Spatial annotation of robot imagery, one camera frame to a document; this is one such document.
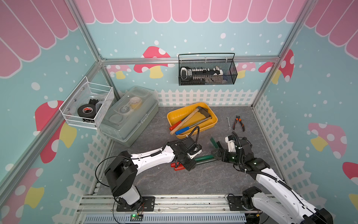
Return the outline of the green handled small hoe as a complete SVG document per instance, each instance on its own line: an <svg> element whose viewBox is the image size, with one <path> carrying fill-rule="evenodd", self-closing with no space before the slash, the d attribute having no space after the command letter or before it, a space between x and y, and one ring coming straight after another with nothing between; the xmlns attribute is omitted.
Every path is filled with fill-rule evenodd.
<svg viewBox="0 0 358 224"><path fill-rule="evenodd" d="M219 142L216 142L213 137L211 137L210 141L213 144L214 150L211 151L210 155L196 157L194 159L196 162L202 161L202 160L207 160L207 159L216 159L215 155L217 153L217 150L220 148L221 144Z"/></svg>

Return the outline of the wooden handled small hoe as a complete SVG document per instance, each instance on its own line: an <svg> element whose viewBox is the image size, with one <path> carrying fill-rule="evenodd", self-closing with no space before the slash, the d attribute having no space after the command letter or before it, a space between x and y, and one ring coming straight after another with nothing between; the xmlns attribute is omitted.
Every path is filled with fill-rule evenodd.
<svg viewBox="0 0 358 224"><path fill-rule="evenodd" d="M179 121L174 125L174 128L171 129L170 135L174 135L176 131L179 130L187 121L189 121L196 113L201 113L205 117L209 116L208 110L206 108L198 106L193 112L191 112L188 116L186 116L182 121Z"/></svg>

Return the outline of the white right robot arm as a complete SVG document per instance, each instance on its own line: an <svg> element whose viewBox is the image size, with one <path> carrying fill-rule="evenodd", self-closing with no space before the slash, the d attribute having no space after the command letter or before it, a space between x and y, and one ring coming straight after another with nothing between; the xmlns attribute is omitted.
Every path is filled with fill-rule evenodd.
<svg viewBox="0 0 358 224"><path fill-rule="evenodd" d="M213 156L217 160L231 163L234 169L251 176L267 189L274 199L269 198L257 187L243 191L238 204L247 211L258 209L279 224L332 224L333 217L325 209L318 209L296 193L262 158L252 152L252 143L235 132L225 139L227 148L211 140Z"/></svg>

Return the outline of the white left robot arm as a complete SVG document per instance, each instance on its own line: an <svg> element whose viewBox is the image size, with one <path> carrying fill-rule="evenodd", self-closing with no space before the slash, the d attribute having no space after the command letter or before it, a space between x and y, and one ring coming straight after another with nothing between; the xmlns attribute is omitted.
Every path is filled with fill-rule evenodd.
<svg viewBox="0 0 358 224"><path fill-rule="evenodd" d="M104 176L112 195L125 201L130 210L136 210L143 204L143 198L134 185L138 174L164 163L179 162L188 171L196 166L195 156L200 154L202 146L191 137L166 142L163 147L141 154L129 154L123 151L107 166Z"/></svg>

